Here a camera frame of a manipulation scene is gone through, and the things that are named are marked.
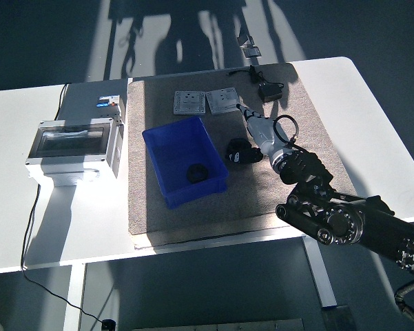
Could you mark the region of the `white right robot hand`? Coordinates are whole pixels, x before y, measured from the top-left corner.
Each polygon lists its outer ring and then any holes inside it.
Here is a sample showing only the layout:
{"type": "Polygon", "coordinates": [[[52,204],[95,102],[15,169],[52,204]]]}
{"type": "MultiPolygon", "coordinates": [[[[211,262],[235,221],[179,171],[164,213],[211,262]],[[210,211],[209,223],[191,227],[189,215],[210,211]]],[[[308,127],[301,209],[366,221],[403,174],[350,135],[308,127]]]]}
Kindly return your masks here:
{"type": "Polygon", "coordinates": [[[280,133],[280,124],[239,103],[236,107],[241,111],[247,124],[247,131],[257,148],[252,147],[250,142],[243,138],[232,139],[227,146],[225,158],[233,163],[250,164],[257,163],[267,156],[271,167],[276,168],[292,153],[291,143],[284,134],[280,133]]]}

